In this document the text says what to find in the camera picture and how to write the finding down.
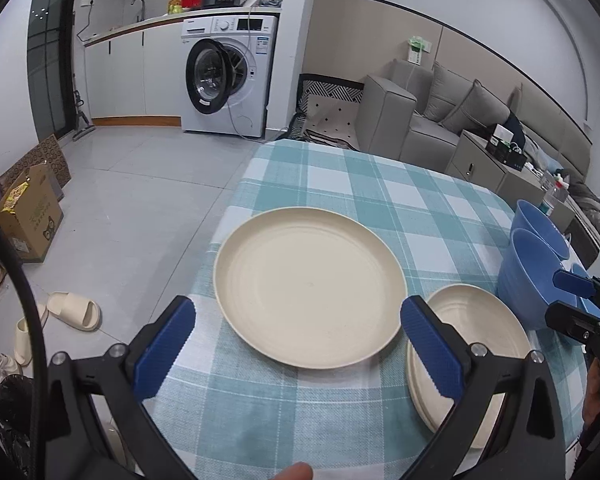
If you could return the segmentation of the operator thumb tip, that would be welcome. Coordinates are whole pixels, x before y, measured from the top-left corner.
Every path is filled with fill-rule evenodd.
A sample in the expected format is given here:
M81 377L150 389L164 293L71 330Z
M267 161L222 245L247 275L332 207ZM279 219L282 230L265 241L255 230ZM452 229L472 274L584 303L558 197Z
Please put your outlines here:
M279 471L272 480L312 480L312 467L303 462L292 464L291 466Z

